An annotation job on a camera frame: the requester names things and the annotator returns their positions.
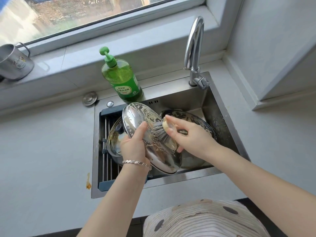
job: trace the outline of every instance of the gray bristles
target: gray bristles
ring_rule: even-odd
[[[152,134],[157,137],[160,142],[166,142],[170,137],[162,127],[162,121],[153,123],[153,128],[151,129]]]

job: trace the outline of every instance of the window glass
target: window glass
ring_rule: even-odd
[[[0,0],[0,45],[38,38],[170,0]]]

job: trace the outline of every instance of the orange stain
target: orange stain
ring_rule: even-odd
[[[90,179],[90,173],[88,173],[88,179],[87,179],[87,183],[86,183],[86,188],[87,188],[88,190],[91,189],[91,184],[90,184],[90,182],[89,182],[89,179]]]

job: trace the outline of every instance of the stainless steel sink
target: stainless steel sink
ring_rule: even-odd
[[[188,77],[177,79],[144,88],[142,102],[158,114],[166,109],[181,109],[199,116],[214,127],[217,141],[220,144],[249,160],[209,72],[204,72],[201,76],[210,82],[210,88],[202,91],[197,87],[189,86]],[[107,107],[106,104],[109,101],[114,102],[113,107]],[[109,129],[125,106],[126,103],[118,96],[102,99],[95,106],[92,198],[104,196],[121,170],[121,167],[114,162],[104,149]],[[164,174],[153,168],[151,171],[152,177],[148,178],[144,188],[218,173],[221,172],[209,163],[204,163],[201,167],[195,169],[180,169],[173,175]]]

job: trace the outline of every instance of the person's left arm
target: person's left arm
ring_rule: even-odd
[[[143,122],[131,139],[121,142],[124,160],[138,160],[150,165],[145,157],[143,136],[147,123]],[[79,237],[125,237],[145,184],[149,168],[139,164],[124,164],[120,174],[101,203],[77,235]]]

